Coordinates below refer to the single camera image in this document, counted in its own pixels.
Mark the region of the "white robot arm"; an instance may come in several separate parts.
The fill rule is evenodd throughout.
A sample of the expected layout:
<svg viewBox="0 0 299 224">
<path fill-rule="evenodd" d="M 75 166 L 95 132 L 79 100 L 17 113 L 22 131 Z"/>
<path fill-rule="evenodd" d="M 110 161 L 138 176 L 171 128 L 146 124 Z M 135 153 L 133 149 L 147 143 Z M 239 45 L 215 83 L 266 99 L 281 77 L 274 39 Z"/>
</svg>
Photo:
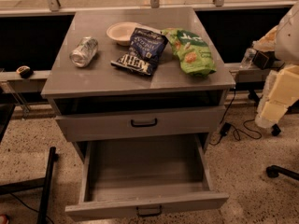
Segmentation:
<svg viewBox="0 0 299 224">
<path fill-rule="evenodd" d="M 263 38 L 274 39 L 274 53 L 285 66 L 271 71 L 263 86 L 255 123 L 261 128 L 278 124 L 288 108 L 299 100 L 299 2 Z"/>
</svg>

